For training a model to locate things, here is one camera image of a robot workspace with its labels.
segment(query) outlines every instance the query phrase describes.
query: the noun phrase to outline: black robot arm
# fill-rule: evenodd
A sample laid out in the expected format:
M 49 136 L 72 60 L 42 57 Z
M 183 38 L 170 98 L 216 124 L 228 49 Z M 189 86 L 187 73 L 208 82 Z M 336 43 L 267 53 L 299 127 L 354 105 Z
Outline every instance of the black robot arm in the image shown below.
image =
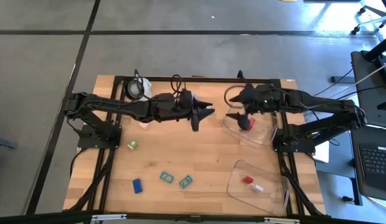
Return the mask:
M 275 142 L 281 145 L 282 152 L 314 152 L 318 144 L 345 131 L 359 129 L 366 123 L 364 111 L 352 100 L 314 97 L 304 91 L 276 88 L 273 85 L 254 87 L 246 84 L 229 101 L 243 105 L 244 114 L 227 114 L 237 120 L 242 130 L 248 130 L 248 115 L 253 113 L 321 111 L 333 114 L 328 118 L 301 125 L 288 124 L 279 129 Z
M 199 122 L 215 110 L 207 108 L 212 103 L 201 102 L 192 93 L 183 89 L 177 96 L 161 93 L 146 101 L 125 102 L 112 100 L 94 94 L 73 93 L 65 106 L 67 119 L 81 119 L 87 125 L 82 130 L 74 129 L 80 136 L 78 146 L 81 148 L 118 147 L 121 126 L 111 121 L 102 121 L 93 111 L 106 111 L 124 114 L 142 123 L 150 121 L 170 121 L 189 119 L 193 131 L 199 130 Z

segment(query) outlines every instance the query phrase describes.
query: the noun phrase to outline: blue block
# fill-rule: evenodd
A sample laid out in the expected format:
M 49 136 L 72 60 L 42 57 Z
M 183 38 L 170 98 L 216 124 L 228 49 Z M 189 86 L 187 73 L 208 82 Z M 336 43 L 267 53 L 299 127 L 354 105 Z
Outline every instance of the blue block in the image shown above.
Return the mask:
M 160 179 L 171 184 L 172 181 L 174 180 L 174 176 L 163 171 L 160 175 Z
M 136 194 L 143 191 L 141 179 L 132 180 L 132 184 L 133 184 L 133 190 L 135 191 Z
M 189 186 L 193 182 L 193 179 L 190 175 L 187 175 L 185 178 L 183 178 L 181 181 L 179 181 L 179 185 L 185 189 L 187 186 Z

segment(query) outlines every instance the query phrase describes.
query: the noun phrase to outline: red block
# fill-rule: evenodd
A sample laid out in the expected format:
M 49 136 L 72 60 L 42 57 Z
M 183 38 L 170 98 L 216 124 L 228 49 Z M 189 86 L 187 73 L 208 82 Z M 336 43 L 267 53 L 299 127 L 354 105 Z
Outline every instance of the red block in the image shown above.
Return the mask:
M 255 123 L 255 119 L 254 118 L 250 118 L 250 125 L 248 127 L 248 130 L 251 130 L 254 127 L 254 123 Z
M 248 184 L 251 184 L 252 182 L 254 182 L 254 179 L 252 179 L 249 176 L 246 176 L 246 177 L 243 178 L 243 181 L 248 183 Z

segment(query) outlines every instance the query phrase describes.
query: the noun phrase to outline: laptop keyboard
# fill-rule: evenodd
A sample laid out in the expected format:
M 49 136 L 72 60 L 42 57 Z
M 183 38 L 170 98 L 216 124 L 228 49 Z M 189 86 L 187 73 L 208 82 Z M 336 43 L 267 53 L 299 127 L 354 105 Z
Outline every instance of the laptop keyboard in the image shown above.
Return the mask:
M 386 148 L 360 147 L 360 155 L 365 173 L 386 175 Z

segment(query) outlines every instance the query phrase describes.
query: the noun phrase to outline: gray floor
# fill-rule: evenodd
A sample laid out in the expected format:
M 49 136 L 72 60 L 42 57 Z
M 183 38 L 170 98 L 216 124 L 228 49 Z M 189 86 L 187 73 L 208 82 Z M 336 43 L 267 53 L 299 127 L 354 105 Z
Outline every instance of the gray floor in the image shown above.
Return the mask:
M 93 2 L 1 0 L 0 29 L 84 30 Z M 359 8 L 359 3 L 346 2 L 102 0 L 93 29 L 345 32 L 369 17 L 358 18 Z M 334 15 L 342 18 L 336 21 Z M 81 39 L 80 35 L 0 35 L 0 136 L 19 143 L 14 150 L 0 147 L 0 216 L 22 213 Z M 300 89 L 313 94 L 330 84 L 330 76 L 351 68 L 351 51 L 368 50 L 377 43 L 378 38 L 364 36 L 91 36 L 74 90 L 90 92 L 97 75 L 132 75 L 135 68 L 144 76 L 186 77 L 235 77 L 242 69 L 246 77 L 295 79 Z M 62 209 L 77 139 L 64 126 L 37 212 Z M 369 220 L 355 215 L 366 211 L 379 218 L 373 221 L 386 223 L 386 211 L 370 202 L 355 207 L 339 200 L 351 190 L 346 180 L 326 174 L 320 174 L 319 180 L 328 214 Z

